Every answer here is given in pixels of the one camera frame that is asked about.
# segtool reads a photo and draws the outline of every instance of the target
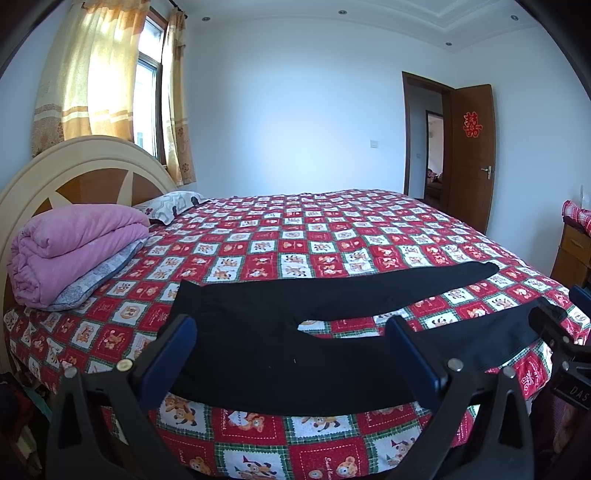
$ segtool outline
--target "curtain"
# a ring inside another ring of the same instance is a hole
[[[184,13],[173,9],[168,20],[162,54],[162,125],[166,166],[178,186],[195,181],[183,99],[184,30]]]
[[[139,35],[150,0],[73,0],[47,57],[33,156],[82,135],[133,141]]]

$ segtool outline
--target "rolled pink blanket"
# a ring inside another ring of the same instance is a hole
[[[146,238],[148,225],[143,213],[122,205],[71,205],[33,217],[11,245],[7,269],[15,300],[48,307],[74,280]]]

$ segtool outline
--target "black leggings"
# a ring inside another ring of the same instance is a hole
[[[338,279],[205,287],[184,281],[170,318],[193,317],[197,344],[172,393],[215,407],[284,416],[335,416],[413,401],[384,337],[322,339],[298,325],[393,312],[497,272],[494,264],[469,262]],[[496,367],[535,341],[527,323],[533,306],[418,335],[446,358]]]

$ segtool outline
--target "bed headboard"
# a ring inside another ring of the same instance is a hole
[[[31,160],[0,193],[0,311],[14,306],[6,264],[18,230],[34,215],[71,203],[137,205],[176,190],[165,168],[131,142],[78,137]],[[11,369],[0,326],[0,372]]]

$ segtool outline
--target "red chinese character decoration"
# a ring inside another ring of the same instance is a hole
[[[467,137],[477,138],[482,128],[483,126],[478,123],[478,113],[467,112],[464,115],[464,132],[466,132]]]

